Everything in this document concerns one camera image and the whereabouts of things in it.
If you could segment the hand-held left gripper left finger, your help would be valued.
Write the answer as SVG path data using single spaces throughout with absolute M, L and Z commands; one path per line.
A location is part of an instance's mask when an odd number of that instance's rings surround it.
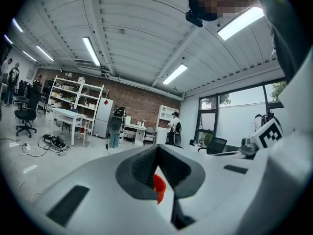
M 158 146 L 139 147 L 124 152 L 115 178 L 120 187 L 131 197 L 139 200 L 156 200 L 154 174 L 158 167 Z

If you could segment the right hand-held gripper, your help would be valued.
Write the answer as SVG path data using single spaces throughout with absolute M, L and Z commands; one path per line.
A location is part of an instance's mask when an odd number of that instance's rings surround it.
M 242 139 L 241 152 L 246 156 L 254 156 L 259 150 L 273 147 L 282 136 L 279 122 L 272 118 L 253 134 Z

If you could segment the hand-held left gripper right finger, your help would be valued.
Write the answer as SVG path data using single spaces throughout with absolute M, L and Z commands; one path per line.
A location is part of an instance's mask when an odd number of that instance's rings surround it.
M 176 198 L 192 197 L 205 181 L 203 166 L 190 155 L 178 147 L 158 146 L 158 166 Z

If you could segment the red arch block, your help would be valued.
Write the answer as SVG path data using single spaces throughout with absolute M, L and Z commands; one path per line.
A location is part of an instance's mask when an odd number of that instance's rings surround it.
M 166 183 L 157 174 L 154 174 L 154 191 L 157 193 L 157 203 L 160 204 L 164 198 Z

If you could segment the black-framed window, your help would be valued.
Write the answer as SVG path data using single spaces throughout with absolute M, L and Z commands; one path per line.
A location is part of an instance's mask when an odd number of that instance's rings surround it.
M 212 138 L 222 138 L 229 146 L 240 146 L 241 140 L 261 127 L 268 112 L 278 118 L 283 130 L 286 116 L 279 100 L 286 81 L 279 81 L 234 92 L 201 98 L 195 142 L 207 147 Z

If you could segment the white desk with drawers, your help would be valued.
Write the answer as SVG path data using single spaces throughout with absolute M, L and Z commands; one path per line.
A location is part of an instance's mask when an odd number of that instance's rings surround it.
M 126 124 L 124 130 L 124 139 L 131 139 L 134 145 L 142 146 L 146 133 L 146 127 L 136 124 Z

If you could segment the white hutch cabinet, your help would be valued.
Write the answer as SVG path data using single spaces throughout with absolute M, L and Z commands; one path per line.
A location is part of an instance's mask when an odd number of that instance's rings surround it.
M 156 144 L 166 144 L 168 142 L 168 124 L 173 119 L 172 114 L 179 112 L 179 109 L 171 108 L 165 105 L 159 107 L 157 121 L 156 121 Z

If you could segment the wooden chair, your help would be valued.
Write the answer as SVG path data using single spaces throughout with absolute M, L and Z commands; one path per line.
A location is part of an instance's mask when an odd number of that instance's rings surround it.
M 83 147 L 85 147 L 86 142 L 88 140 L 90 124 L 91 124 L 91 122 L 87 121 L 87 122 L 85 122 L 83 127 L 77 128 L 77 132 L 76 132 L 77 133 L 77 140 L 82 141 Z

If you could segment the grey refrigerator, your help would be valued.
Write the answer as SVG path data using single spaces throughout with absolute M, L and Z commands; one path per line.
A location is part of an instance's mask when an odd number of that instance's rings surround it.
M 103 97 L 100 99 L 93 125 L 94 136 L 106 138 L 114 109 L 115 102 L 113 100 Z

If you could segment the black equipment bundle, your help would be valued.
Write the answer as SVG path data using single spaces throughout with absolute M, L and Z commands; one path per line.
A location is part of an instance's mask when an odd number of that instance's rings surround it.
M 39 138 L 37 146 L 45 152 L 51 151 L 57 156 L 65 156 L 70 146 L 60 137 L 56 135 L 44 134 Z

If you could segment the white work table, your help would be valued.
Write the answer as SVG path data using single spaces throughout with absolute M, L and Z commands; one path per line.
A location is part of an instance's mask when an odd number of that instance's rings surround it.
M 50 134 L 53 135 L 54 120 L 59 120 L 61 124 L 64 122 L 72 125 L 71 131 L 71 146 L 74 146 L 74 136 L 75 128 L 82 124 L 83 114 L 76 113 L 63 108 L 53 108 L 52 109 L 52 120 L 51 120 L 51 131 Z

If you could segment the white shelf rack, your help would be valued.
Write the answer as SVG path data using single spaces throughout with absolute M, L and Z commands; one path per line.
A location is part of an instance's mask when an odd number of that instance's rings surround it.
M 96 86 L 84 80 L 73 81 L 56 76 L 49 93 L 47 108 L 76 109 L 83 115 L 82 122 L 89 121 L 89 133 L 93 134 L 96 113 L 100 99 L 108 96 L 104 85 Z

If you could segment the person's black clothing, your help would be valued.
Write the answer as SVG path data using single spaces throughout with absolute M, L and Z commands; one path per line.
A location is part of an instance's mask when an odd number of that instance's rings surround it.
M 305 61 L 312 42 L 288 0 L 259 1 L 273 32 L 277 60 L 290 82 Z

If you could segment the black swivel office chair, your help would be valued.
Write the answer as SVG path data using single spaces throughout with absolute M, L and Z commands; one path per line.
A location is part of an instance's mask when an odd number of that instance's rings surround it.
M 41 94 L 32 92 L 30 98 L 18 97 L 18 109 L 14 111 L 15 117 L 22 121 L 22 125 L 16 126 L 16 136 L 19 136 L 19 133 L 26 131 L 29 138 L 32 137 L 31 130 L 34 133 L 37 133 L 37 129 L 32 127 L 31 122 L 34 121 L 37 117 L 37 106 L 41 99 Z

